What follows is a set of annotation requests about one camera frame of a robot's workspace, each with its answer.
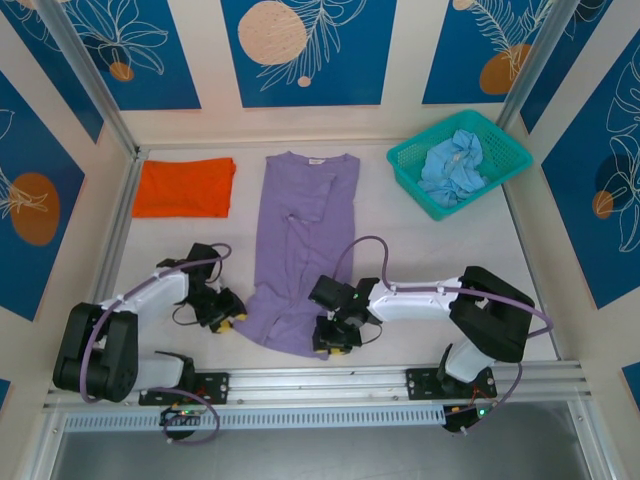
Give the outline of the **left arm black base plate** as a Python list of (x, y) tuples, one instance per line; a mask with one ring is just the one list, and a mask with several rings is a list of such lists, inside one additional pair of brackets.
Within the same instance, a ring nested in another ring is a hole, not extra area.
[[(225, 405), (229, 379), (230, 375), (225, 372), (195, 373), (191, 380), (181, 380), (177, 389), (197, 395), (213, 405)], [(142, 406), (171, 406), (194, 403), (194, 400), (183, 394), (146, 391), (139, 394), (138, 402)]]

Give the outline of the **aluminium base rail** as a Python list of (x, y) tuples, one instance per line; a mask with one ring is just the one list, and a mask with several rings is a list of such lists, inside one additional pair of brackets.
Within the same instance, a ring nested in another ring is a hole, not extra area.
[[(411, 366), (229, 369), (228, 407), (334, 407), (404, 405), (408, 397), (405, 371)], [(477, 403), (590, 400), (591, 388), (577, 361), (526, 362), (492, 368), (497, 397)]]

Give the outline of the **grey metal sheet panel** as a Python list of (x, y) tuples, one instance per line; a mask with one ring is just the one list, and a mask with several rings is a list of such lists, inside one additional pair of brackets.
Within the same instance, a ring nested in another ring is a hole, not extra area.
[(153, 433), (71, 433), (51, 480), (591, 479), (570, 447), (400, 427), (231, 431), (196, 447)]

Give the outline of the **light blue t-shirt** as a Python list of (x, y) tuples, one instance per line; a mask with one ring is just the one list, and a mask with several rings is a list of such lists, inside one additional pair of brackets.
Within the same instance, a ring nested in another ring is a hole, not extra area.
[(487, 186), (478, 170), (483, 159), (479, 138), (458, 129), (427, 152), (418, 185), (440, 207), (453, 208)]

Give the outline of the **left aluminium frame post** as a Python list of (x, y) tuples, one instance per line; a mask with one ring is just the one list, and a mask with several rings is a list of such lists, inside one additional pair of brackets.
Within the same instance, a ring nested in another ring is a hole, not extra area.
[(47, 30), (60, 48), (105, 124), (127, 155), (136, 160), (139, 145), (126, 125), (120, 109), (90, 54), (57, 0), (33, 0)]

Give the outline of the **aluminium frame post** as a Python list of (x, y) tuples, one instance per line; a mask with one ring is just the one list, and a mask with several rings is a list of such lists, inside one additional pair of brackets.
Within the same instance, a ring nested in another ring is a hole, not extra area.
[(613, 0), (549, 0), (549, 16), (507, 94), (497, 126), (518, 121), (527, 134), (541, 120)]
[(60, 48), (105, 124), (127, 155), (136, 160), (139, 145), (126, 125), (120, 109), (90, 54), (57, 0), (33, 0), (47, 30)]

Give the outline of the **aluminium table side rail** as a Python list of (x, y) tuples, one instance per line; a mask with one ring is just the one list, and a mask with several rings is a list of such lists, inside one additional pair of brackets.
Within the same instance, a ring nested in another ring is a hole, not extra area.
[(87, 233), (96, 234), (91, 244), (97, 252), (91, 265), (91, 282), (78, 297), (83, 303), (98, 304), (115, 290), (143, 162), (139, 155), (127, 158), (123, 173), (110, 181), (102, 177), (96, 182), (96, 193), (90, 196), (89, 219), (96, 226)]

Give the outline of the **right aluminium frame post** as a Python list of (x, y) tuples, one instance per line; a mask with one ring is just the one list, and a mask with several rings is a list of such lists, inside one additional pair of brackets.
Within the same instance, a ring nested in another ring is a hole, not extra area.
[(518, 121), (527, 134), (541, 120), (613, 0), (549, 0), (549, 16), (507, 94), (497, 126)]

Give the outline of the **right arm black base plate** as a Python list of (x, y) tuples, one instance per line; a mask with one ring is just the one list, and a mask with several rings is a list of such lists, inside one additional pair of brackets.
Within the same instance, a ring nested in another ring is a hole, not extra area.
[(497, 397), (497, 388), (491, 368), (483, 369), (470, 383), (464, 383), (447, 374), (438, 377), (437, 368), (412, 368), (405, 371), (410, 400), (455, 400)]

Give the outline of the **teal plastic basket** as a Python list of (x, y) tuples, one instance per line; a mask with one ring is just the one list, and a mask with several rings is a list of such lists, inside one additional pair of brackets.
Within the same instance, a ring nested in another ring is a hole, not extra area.
[[(436, 204), (418, 185), (427, 152), (439, 143), (451, 138), (458, 129), (474, 133), (480, 140), (483, 161), (479, 172), (488, 178), (488, 184), (470, 198), (453, 208)], [(454, 114), (424, 132), (393, 147), (387, 153), (397, 183), (433, 219), (442, 220), (479, 199), (491, 189), (522, 173), (533, 163), (528, 151), (480, 113), (464, 110)]]

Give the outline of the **orange folded t-shirt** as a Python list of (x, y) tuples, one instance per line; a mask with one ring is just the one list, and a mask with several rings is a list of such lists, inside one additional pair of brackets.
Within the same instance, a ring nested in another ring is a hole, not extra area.
[(134, 218), (227, 218), (236, 165), (232, 158), (144, 162)]

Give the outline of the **purple printed t-shirt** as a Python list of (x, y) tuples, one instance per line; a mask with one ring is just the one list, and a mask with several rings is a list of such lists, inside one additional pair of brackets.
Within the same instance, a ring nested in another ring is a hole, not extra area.
[(327, 359), (313, 345), (321, 308), (309, 295), (320, 276), (350, 280), (359, 158), (269, 156), (256, 236), (253, 295), (236, 330), (268, 349)]

